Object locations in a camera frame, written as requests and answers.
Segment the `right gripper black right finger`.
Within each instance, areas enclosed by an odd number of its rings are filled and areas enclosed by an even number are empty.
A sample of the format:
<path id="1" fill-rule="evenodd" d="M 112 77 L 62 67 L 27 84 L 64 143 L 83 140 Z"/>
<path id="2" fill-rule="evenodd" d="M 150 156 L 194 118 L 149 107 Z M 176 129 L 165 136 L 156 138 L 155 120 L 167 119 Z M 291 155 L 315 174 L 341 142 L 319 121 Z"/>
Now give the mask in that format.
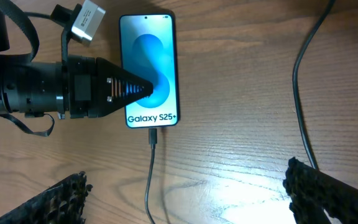
<path id="1" fill-rule="evenodd" d="M 296 223 L 358 223 L 358 189 L 292 157 L 283 186 Z"/>

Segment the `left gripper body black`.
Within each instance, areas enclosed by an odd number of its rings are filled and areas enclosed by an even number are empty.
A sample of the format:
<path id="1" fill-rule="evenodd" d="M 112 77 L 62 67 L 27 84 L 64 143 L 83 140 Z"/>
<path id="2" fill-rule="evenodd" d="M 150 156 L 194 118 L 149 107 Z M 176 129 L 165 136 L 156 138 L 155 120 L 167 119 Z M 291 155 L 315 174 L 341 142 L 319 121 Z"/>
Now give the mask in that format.
<path id="1" fill-rule="evenodd" d="M 98 118 L 97 60 L 93 57 L 69 55 L 67 60 L 67 110 L 71 119 Z"/>

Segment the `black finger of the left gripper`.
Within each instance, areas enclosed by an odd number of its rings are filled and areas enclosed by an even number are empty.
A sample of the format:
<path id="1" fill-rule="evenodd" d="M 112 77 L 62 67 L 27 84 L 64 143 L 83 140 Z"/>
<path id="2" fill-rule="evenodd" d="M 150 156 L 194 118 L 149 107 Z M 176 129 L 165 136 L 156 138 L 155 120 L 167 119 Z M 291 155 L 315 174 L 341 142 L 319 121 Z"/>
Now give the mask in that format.
<path id="1" fill-rule="evenodd" d="M 153 84 L 103 58 L 96 59 L 96 117 L 107 116 L 153 93 Z"/>

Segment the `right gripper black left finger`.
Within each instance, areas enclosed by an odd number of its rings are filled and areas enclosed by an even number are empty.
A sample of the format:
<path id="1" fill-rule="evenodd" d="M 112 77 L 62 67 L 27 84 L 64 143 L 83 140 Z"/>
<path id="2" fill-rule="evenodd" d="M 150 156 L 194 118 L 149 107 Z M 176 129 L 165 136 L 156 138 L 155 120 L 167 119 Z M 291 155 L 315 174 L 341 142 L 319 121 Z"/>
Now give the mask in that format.
<path id="1" fill-rule="evenodd" d="M 1 216 L 0 224 L 84 224 L 92 188 L 84 171 L 74 173 Z"/>

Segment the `Galaxy S25+ smartphone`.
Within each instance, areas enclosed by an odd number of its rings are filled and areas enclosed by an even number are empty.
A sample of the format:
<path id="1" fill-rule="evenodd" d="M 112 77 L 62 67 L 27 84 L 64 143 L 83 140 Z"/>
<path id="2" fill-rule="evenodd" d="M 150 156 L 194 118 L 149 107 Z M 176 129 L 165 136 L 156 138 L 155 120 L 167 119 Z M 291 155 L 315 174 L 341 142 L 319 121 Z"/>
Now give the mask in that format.
<path id="1" fill-rule="evenodd" d="M 175 20 L 171 14 L 119 19 L 122 67 L 153 85 L 153 93 L 125 107 L 129 128 L 174 126 L 180 120 Z"/>

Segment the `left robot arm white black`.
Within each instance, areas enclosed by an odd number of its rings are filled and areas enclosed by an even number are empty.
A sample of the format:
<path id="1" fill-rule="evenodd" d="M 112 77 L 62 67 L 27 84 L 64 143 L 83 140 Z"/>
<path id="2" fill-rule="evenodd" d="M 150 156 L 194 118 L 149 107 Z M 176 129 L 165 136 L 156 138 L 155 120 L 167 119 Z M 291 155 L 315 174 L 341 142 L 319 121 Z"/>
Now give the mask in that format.
<path id="1" fill-rule="evenodd" d="M 34 60 L 39 49 L 31 13 L 0 1 L 0 116 L 48 112 L 60 118 L 100 118 L 150 96 L 153 85 L 104 58 L 68 53 L 68 43 L 92 41 L 105 11 L 91 1 L 67 9 L 56 6 L 49 19 L 63 27 L 62 58 Z"/>

